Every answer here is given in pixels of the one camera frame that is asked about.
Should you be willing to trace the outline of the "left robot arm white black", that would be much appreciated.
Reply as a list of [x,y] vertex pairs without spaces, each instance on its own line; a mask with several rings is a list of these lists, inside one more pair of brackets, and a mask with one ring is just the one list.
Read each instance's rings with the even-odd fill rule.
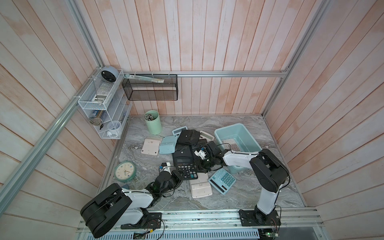
[[98,239],[115,226],[134,229],[159,229],[161,214],[150,214],[153,207],[169,191],[176,190],[184,178],[178,170],[162,171],[143,190],[128,190],[111,184],[83,206],[80,214],[94,238]]

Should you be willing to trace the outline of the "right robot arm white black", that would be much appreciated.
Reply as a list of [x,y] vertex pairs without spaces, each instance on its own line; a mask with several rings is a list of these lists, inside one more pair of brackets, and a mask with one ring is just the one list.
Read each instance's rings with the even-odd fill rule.
[[239,211],[239,215],[249,220],[248,226],[280,225],[280,217],[276,211],[276,201],[281,189],[290,181],[287,167],[268,149],[245,153],[221,150],[210,141],[199,150],[192,150],[194,165],[198,172],[212,171],[215,165],[239,166],[252,169],[262,186],[261,195],[254,211]]

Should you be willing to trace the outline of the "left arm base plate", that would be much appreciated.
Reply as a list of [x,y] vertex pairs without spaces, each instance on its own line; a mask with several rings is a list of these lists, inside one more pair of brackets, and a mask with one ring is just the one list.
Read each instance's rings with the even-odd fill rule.
[[121,225],[122,230],[131,229],[150,229],[156,230],[162,227],[162,213],[160,212],[144,212],[144,215],[136,224],[124,224]]

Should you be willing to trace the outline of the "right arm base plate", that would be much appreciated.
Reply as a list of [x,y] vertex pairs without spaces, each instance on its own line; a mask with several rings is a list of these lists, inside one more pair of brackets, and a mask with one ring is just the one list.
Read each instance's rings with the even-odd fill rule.
[[266,215],[258,208],[252,211],[238,211],[241,224],[243,227],[258,227],[258,226],[277,226],[281,225],[280,216],[276,210]]

